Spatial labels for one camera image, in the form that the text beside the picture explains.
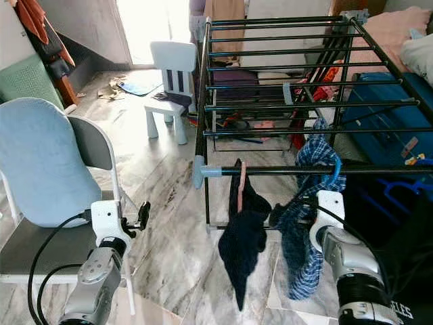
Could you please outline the blue plaid garment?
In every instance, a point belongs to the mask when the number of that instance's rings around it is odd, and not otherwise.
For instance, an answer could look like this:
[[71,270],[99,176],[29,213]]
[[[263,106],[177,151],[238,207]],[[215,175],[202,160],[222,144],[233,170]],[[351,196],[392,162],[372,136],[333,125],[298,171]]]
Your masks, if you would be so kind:
[[[328,142],[325,133],[307,136],[305,145],[297,153],[297,167],[316,167],[325,165],[341,167],[340,155]],[[315,293],[321,278],[323,257],[321,252],[311,246],[309,229],[302,221],[310,221],[316,209],[306,207],[301,198],[315,198],[318,191],[343,192],[346,176],[333,173],[300,175],[296,178],[298,191],[285,205],[276,205],[273,216],[277,217],[275,228],[281,233],[283,257],[287,265],[288,297],[291,300],[304,300]]]

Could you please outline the blue plastic hanger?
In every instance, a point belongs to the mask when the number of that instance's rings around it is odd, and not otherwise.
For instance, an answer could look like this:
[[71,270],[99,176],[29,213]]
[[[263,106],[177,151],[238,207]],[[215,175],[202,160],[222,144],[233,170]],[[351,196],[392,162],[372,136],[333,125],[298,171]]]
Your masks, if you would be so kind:
[[340,156],[333,157],[334,169],[333,173],[325,176],[323,181],[325,191],[342,192],[344,189],[344,178],[341,176],[342,160]]
[[384,174],[375,177],[375,185],[386,202],[384,211],[388,216],[412,214],[421,204],[433,204],[433,173],[428,174]]

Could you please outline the pink hanger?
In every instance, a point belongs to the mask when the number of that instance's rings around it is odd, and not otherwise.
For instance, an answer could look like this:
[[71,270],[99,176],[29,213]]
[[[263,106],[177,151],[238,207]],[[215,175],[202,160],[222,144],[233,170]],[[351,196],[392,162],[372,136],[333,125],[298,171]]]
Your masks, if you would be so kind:
[[244,190],[246,188],[246,180],[247,180],[247,164],[242,161],[238,160],[240,162],[240,173],[239,173],[239,183],[237,186],[237,195],[236,195],[236,213],[241,213],[242,208],[244,207]]

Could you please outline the grey folding chair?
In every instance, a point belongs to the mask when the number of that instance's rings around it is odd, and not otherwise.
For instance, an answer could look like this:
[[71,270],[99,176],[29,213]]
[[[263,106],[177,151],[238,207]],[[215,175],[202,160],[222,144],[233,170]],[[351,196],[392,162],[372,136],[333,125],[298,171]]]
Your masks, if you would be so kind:
[[[73,127],[75,141],[78,145],[78,151],[81,153],[81,158],[83,158],[83,163],[86,165],[87,169],[93,176],[93,179],[97,182],[97,185],[101,189],[102,198],[98,201],[116,199],[120,201],[121,207],[123,207],[124,203],[126,203],[127,195],[126,192],[124,192],[120,187],[120,182],[118,181],[116,157],[108,136],[106,136],[106,134],[99,127],[97,127],[96,124],[93,124],[93,122],[88,121],[86,118],[68,116],[67,114],[64,115],[68,118],[71,126]],[[12,189],[9,188],[8,179],[6,179],[6,176],[2,174],[2,171],[1,176],[4,181],[6,194],[9,198],[9,203],[13,214],[16,215],[16,217],[19,217],[20,221],[27,220],[16,205],[12,194]],[[132,242],[130,242],[127,247],[126,254],[124,254],[124,266],[126,268],[126,256],[131,246]],[[87,259],[87,256],[89,256],[89,252],[89,247],[85,247],[81,251],[70,252],[68,256],[69,263],[72,266],[71,268],[73,268],[75,263],[83,263],[84,260]],[[48,256],[42,256],[40,258],[38,270],[39,272],[52,272],[56,266],[57,262]],[[13,275],[13,268],[9,271],[11,276]],[[24,265],[18,268],[20,269],[19,275],[21,278],[22,276],[27,276],[28,269],[30,269],[30,260],[25,259]],[[127,276],[122,278],[121,282],[126,282],[128,279],[129,276],[127,274]]]

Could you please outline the dark navy garment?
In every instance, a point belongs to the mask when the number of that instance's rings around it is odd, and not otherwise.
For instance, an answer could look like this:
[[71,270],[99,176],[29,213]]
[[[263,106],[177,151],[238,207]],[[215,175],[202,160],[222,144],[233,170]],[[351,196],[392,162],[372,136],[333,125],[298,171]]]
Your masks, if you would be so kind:
[[219,256],[225,264],[229,281],[235,291],[236,306],[244,309],[248,276],[256,269],[258,255],[266,247],[264,222],[272,211],[271,204],[259,195],[247,176],[244,207],[236,213],[238,175],[230,180],[228,217],[225,232],[219,238]]

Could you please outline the light blue pillow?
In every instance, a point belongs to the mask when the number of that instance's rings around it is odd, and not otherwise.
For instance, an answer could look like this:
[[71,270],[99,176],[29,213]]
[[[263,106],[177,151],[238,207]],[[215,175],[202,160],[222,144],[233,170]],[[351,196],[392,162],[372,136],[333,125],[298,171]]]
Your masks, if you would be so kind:
[[4,102],[0,131],[2,174],[19,210],[34,225],[55,228],[102,198],[73,127],[52,102],[35,97]]

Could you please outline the blue floor mat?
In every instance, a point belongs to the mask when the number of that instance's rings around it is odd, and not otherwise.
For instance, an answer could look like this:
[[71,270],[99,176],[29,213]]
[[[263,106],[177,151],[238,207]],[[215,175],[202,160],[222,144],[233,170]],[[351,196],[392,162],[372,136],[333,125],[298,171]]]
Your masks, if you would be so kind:
[[118,86],[130,95],[136,95],[139,97],[147,96],[152,91],[161,87],[163,83],[161,81],[133,81],[125,80],[118,83]]

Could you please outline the white children's chair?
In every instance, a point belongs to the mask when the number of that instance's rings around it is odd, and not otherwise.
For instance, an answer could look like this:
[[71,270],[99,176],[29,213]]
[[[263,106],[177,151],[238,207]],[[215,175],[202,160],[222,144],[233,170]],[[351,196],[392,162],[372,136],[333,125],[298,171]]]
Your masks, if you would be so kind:
[[175,139],[179,145],[187,143],[183,112],[196,111],[196,99],[193,93],[194,83],[192,72],[196,69],[197,47],[188,41],[154,41],[150,45],[154,56],[154,67],[160,69],[165,95],[178,95],[180,102],[170,99],[158,100],[151,93],[143,100],[147,135],[158,138],[154,115],[159,112],[164,120],[173,122]]

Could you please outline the green perforated basket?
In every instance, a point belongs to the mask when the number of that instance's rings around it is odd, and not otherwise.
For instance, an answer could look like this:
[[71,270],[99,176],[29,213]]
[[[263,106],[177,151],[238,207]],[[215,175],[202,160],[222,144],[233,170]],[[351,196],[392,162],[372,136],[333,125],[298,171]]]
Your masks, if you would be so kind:
[[53,103],[57,108],[63,106],[38,55],[0,70],[0,97],[2,100],[41,98]]

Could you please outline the orange hanging cloth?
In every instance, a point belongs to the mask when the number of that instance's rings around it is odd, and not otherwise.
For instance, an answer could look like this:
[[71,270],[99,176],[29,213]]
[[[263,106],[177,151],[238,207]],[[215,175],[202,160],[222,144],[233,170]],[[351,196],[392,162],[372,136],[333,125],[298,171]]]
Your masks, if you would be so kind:
[[77,93],[69,81],[69,74],[75,68],[74,59],[47,19],[43,7],[37,0],[13,0],[12,7],[59,93],[62,108],[77,105]]

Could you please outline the blue suitcase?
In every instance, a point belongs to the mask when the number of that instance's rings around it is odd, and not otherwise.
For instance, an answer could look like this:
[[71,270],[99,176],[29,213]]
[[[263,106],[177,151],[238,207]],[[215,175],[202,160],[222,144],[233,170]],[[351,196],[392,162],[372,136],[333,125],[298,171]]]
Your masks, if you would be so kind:
[[[433,87],[415,73],[403,73],[405,84],[411,87],[433,108]],[[384,73],[359,73],[356,81],[393,81],[393,75]],[[400,85],[359,85],[350,93],[349,102],[389,102],[409,99]],[[387,106],[352,106],[343,112],[346,129],[383,129],[384,132],[349,133],[358,147],[368,155],[375,165],[405,165],[410,158],[421,155],[424,160],[433,160],[433,132],[392,132],[398,128],[429,128],[430,122],[417,106],[399,106],[383,114],[372,114],[386,110]]]

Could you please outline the black printed t-shirt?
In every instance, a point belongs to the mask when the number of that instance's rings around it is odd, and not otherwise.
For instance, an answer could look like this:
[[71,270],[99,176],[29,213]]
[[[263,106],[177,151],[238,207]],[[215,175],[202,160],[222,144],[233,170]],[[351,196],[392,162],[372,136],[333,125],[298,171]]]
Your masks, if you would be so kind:
[[346,222],[370,244],[383,263],[392,290],[392,307],[408,325],[433,325],[433,204],[412,214],[388,216],[375,177],[346,178]]

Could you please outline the pink blanket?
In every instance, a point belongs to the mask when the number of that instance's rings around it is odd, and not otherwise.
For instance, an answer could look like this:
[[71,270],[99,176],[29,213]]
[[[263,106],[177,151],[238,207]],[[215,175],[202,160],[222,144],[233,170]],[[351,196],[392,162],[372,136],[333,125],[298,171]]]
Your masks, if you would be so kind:
[[372,16],[364,24],[365,30],[374,41],[384,50],[395,66],[402,72],[408,68],[403,65],[399,54],[405,41],[411,40],[411,31],[427,35],[426,29],[430,22],[433,9],[411,6],[396,12],[384,12]]

